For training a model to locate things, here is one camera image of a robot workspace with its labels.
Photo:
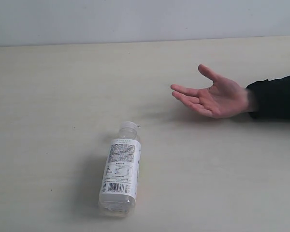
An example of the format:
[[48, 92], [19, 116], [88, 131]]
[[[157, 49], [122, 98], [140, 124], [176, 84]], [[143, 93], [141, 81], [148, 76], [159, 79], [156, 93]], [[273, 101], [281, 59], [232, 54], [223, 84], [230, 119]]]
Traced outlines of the black sleeved forearm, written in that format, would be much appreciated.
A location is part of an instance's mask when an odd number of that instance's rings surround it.
[[253, 119], [290, 120], [290, 76], [254, 82], [246, 87], [254, 95]]

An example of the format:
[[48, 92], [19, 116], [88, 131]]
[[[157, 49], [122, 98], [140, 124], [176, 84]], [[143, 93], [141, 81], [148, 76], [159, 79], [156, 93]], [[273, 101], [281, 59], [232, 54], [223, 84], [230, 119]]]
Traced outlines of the person's open hand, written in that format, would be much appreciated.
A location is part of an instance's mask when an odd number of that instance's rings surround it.
[[239, 86], [235, 81], [215, 73], [200, 64], [198, 71], [213, 82], [203, 89], [171, 85], [172, 96], [187, 108], [210, 118], [230, 118], [242, 113], [255, 112], [258, 109], [254, 94]]

